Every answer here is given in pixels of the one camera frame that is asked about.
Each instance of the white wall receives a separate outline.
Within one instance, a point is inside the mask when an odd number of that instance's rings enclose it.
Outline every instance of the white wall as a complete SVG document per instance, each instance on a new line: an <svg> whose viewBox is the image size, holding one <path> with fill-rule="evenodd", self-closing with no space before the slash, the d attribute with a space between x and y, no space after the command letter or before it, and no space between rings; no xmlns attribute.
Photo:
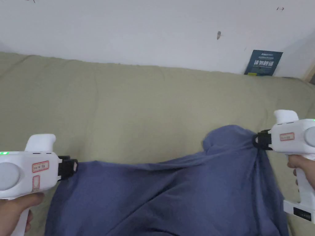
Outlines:
<svg viewBox="0 0 315 236"><path fill-rule="evenodd" d="M0 51L242 74L260 49L294 77L315 62L314 0L35 1L0 0Z"/></svg>

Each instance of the sticker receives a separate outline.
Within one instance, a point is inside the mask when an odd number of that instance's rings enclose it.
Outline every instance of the sticker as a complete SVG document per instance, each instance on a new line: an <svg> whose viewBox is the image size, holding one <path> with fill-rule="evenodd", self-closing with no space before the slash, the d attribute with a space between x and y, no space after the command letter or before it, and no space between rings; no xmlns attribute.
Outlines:
<svg viewBox="0 0 315 236"><path fill-rule="evenodd" d="M49 169L49 161L43 161L32 165L33 173Z"/></svg>
<svg viewBox="0 0 315 236"><path fill-rule="evenodd" d="M283 133L280 134L280 141L294 140L294 133Z"/></svg>
<svg viewBox="0 0 315 236"><path fill-rule="evenodd" d="M32 192L37 192L39 191L39 187L40 187L40 176L34 176L33 177L33 189Z"/></svg>
<svg viewBox="0 0 315 236"><path fill-rule="evenodd" d="M77 170L77 166L78 166L78 164L75 162L74 165L73 165L73 170L74 170L74 171Z"/></svg>

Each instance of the white controller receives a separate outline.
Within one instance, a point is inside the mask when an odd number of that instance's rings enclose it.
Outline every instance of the white controller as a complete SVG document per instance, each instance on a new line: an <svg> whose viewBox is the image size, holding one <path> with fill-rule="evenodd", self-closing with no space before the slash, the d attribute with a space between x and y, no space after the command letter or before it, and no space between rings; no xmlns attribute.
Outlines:
<svg viewBox="0 0 315 236"><path fill-rule="evenodd" d="M277 123L268 131L269 145L276 152L299 154L315 160L315 120L299 120L296 112L277 110ZM301 202L284 201L284 211L315 223L315 191L301 169L296 170Z"/></svg>
<svg viewBox="0 0 315 236"><path fill-rule="evenodd" d="M37 134L30 137L24 152L0 152L0 199L50 189L77 171L77 160L64 162L53 152L55 140L53 134ZM21 214L12 236L24 235L28 211Z"/></svg>

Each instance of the navy blue fabric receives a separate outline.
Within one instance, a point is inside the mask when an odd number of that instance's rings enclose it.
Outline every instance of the navy blue fabric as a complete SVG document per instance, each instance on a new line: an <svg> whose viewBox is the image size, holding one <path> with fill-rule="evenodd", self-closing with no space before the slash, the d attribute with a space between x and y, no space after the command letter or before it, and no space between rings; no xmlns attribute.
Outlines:
<svg viewBox="0 0 315 236"><path fill-rule="evenodd" d="M224 126L179 159L80 163L57 188L45 235L287 236L283 197L253 135Z"/></svg>

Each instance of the blue poster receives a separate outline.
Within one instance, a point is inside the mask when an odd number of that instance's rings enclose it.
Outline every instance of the blue poster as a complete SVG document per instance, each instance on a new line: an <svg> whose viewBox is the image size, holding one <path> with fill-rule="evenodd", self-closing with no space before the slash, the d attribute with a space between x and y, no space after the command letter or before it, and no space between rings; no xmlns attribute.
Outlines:
<svg viewBox="0 0 315 236"><path fill-rule="evenodd" d="M282 52L253 50L244 75L272 76Z"/></svg>

